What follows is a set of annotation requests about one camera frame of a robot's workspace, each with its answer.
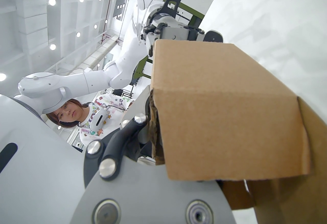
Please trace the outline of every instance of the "ceiling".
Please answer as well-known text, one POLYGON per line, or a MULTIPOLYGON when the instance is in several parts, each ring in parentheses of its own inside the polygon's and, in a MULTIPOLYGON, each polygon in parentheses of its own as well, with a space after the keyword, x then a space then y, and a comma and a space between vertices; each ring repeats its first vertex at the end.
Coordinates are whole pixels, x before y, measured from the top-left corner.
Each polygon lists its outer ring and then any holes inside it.
POLYGON ((51 6, 49 0, 0 0, 0 73, 7 76, 0 93, 17 95, 19 81, 30 73, 79 65, 105 39, 113 1, 56 0, 51 6))

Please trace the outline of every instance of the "white t-shirt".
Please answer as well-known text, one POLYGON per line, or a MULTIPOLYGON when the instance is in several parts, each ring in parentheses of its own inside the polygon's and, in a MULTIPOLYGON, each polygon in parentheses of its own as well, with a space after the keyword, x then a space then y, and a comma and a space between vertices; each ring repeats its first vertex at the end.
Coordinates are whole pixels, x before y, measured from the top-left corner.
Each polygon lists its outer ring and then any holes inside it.
POLYGON ((81 142, 88 146, 91 141, 103 139, 119 128, 124 111, 128 108, 133 100, 127 97, 120 97, 112 94, 100 95, 94 102, 89 104, 90 112, 87 118, 80 123, 79 137, 81 142), (104 121, 102 129, 98 132, 91 131, 90 124, 93 116, 100 109, 106 109, 108 118, 104 121))

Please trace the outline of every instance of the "woman's hair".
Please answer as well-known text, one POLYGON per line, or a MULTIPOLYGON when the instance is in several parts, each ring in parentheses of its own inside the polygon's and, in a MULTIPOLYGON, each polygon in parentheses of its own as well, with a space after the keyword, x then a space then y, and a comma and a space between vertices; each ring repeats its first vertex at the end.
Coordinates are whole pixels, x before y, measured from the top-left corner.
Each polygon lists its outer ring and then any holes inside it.
MULTIPOLYGON (((66 103, 73 103, 77 106, 79 106, 80 108, 87 108, 88 107, 88 103, 86 104, 82 104, 81 102, 79 102, 78 100, 72 98, 70 100, 68 100, 66 103)), ((71 128, 71 127, 76 127, 79 124, 79 121, 74 121, 74 122, 60 122, 59 117, 57 114, 55 114, 54 112, 52 113, 47 113, 46 115, 49 120, 53 123, 55 123, 58 126, 62 126, 65 128, 71 128)))

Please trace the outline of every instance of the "woman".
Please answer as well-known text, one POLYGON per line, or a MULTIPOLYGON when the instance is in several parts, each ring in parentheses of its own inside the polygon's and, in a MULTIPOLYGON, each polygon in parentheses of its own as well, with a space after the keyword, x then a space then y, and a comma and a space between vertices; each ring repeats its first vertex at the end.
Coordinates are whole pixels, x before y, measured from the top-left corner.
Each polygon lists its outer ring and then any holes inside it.
POLYGON ((134 101, 130 98, 119 97, 112 94, 100 95, 94 102, 81 104, 76 99, 68 100, 62 107, 47 117, 58 126, 71 128, 78 126, 81 142, 88 146, 93 140, 102 139, 120 126, 124 112, 134 101), (108 118, 104 121, 102 129, 91 131, 90 124, 93 116, 100 109, 106 109, 108 118))

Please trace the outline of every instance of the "cardboard box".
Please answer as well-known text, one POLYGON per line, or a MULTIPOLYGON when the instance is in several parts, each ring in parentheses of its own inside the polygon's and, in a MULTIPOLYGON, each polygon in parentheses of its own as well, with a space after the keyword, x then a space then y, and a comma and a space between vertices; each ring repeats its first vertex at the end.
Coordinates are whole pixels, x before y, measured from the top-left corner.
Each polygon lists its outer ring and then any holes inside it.
POLYGON ((327 126, 255 60, 157 40, 151 86, 153 153, 170 179, 224 180, 231 208, 254 205, 259 224, 327 223, 327 126))

